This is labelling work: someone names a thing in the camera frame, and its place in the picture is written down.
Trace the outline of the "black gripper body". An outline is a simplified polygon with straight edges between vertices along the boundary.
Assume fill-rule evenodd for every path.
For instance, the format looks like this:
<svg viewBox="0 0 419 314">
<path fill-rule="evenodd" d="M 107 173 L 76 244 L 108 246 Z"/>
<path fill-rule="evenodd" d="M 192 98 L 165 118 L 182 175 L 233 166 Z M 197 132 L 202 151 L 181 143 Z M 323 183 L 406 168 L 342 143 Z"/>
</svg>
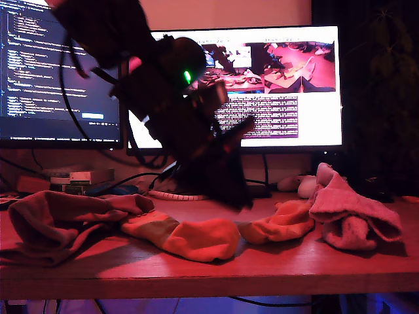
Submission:
<svg viewBox="0 0 419 314">
<path fill-rule="evenodd" d="M 254 118 L 247 116 L 221 130 L 215 111 L 224 103 L 220 96 L 154 94 L 145 100 L 145 114 L 149 117 L 145 125 L 180 167 L 215 161 L 234 145 L 240 147 L 242 138 L 255 124 Z"/>
</svg>

